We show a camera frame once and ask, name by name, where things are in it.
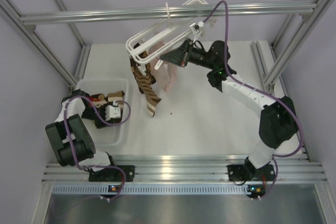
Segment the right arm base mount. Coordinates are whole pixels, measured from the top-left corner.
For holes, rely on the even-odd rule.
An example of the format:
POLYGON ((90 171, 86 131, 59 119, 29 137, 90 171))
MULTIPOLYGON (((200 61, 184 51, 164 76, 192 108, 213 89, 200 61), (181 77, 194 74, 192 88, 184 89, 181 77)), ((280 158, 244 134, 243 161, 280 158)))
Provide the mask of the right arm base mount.
POLYGON ((250 179, 246 167, 242 164, 228 165, 227 171, 230 182, 246 182, 250 179))

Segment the white plastic basket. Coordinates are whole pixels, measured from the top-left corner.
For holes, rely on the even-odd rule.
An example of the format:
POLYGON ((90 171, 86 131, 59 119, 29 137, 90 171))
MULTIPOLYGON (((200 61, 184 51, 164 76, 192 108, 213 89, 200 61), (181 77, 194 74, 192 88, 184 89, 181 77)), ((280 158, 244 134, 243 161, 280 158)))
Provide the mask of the white plastic basket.
MULTIPOLYGON (((84 78, 81 79, 76 86, 90 95, 115 93, 123 91, 124 100, 128 103, 130 94, 129 81, 125 78, 84 78)), ((103 129, 97 129, 92 121, 83 120, 91 137, 93 138, 96 147, 112 147, 119 145, 124 139, 126 123, 120 126, 107 126, 103 129)))

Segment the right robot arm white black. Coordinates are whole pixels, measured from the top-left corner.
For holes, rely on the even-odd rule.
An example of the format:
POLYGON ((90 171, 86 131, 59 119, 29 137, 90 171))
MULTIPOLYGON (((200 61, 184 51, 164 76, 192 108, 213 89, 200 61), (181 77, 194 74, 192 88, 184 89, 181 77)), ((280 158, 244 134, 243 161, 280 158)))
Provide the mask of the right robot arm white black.
POLYGON ((239 78, 228 65, 230 54, 226 42, 217 40, 209 50, 186 39, 178 48, 164 53, 160 59, 179 67, 188 63, 209 69, 207 79, 213 88, 245 105, 259 118, 259 142, 242 165, 228 167, 229 180, 243 185, 252 180, 275 178, 271 159, 276 150, 298 132, 292 100, 281 99, 252 87, 239 78))

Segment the brown beige striped sock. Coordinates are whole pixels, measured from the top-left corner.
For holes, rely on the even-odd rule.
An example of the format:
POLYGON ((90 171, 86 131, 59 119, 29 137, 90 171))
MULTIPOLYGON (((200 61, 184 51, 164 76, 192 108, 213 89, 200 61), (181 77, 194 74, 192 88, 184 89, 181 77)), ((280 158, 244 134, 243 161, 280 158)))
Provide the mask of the brown beige striped sock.
POLYGON ((135 62, 131 63, 131 71, 134 75, 139 91, 141 94, 145 95, 148 113, 150 117, 154 117, 156 107, 161 102, 161 98, 156 95, 152 88, 152 85, 156 83, 156 79, 151 74, 150 65, 147 64, 145 67, 146 75, 143 75, 138 69, 138 64, 135 62))

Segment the aluminium crossbar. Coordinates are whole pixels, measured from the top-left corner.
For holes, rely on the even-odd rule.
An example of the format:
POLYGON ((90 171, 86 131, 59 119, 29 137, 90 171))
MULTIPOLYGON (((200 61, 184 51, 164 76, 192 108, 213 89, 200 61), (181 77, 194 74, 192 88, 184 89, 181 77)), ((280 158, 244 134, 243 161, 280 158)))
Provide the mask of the aluminium crossbar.
MULTIPOLYGON (((292 2, 267 2, 252 4, 229 4, 228 14, 231 16, 246 15, 280 15, 311 14, 317 7, 312 0, 292 2)), ((214 4, 182 5, 169 7, 144 7, 113 10, 62 11, 54 13, 22 14, 20 21, 26 25, 67 24, 85 22, 103 22, 138 19, 174 19, 213 16, 224 16, 225 5, 214 4)))

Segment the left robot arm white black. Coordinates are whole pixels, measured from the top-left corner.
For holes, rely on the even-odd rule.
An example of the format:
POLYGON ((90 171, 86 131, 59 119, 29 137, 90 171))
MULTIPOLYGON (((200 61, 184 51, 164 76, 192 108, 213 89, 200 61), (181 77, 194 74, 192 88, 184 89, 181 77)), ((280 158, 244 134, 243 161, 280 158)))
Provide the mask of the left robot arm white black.
POLYGON ((120 108, 106 100, 102 105, 97 105, 82 90, 76 90, 63 98, 59 116, 45 127, 56 161, 61 166, 75 166, 90 173, 100 171, 106 180, 117 178, 119 169, 112 156, 96 150, 93 138, 83 122, 84 119, 90 120, 98 129, 113 126, 114 118, 110 116, 109 109, 117 110, 119 123, 120 108))

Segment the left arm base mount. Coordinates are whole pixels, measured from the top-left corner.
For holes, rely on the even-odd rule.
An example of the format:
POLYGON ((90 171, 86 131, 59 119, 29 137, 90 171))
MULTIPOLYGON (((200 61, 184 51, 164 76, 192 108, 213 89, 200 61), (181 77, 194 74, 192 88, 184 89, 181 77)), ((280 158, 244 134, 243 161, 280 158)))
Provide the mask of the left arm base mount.
POLYGON ((117 169, 104 168, 99 171, 88 169, 90 182, 133 182, 135 176, 135 166, 133 165, 120 165, 118 166, 125 173, 125 177, 122 172, 117 169))

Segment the white plastic clip hanger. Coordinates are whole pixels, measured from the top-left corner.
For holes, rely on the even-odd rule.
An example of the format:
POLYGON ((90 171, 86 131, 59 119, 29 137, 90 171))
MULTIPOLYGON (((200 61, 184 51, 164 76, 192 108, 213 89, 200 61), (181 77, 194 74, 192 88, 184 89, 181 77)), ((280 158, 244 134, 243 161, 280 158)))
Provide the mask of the white plastic clip hanger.
POLYGON ((135 63, 145 65, 169 49, 172 49, 179 42, 189 38, 193 42, 203 36, 205 25, 214 26, 216 18, 211 17, 204 22, 202 33, 194 35, 190 30, 190 24, 198 23, 195 17, 190 15, 174 15, 177 7, 165 3, 163 8, 163 18, 151 25, 149 28, 133 35, 125 43, 126 52, 129 58, 135 63))

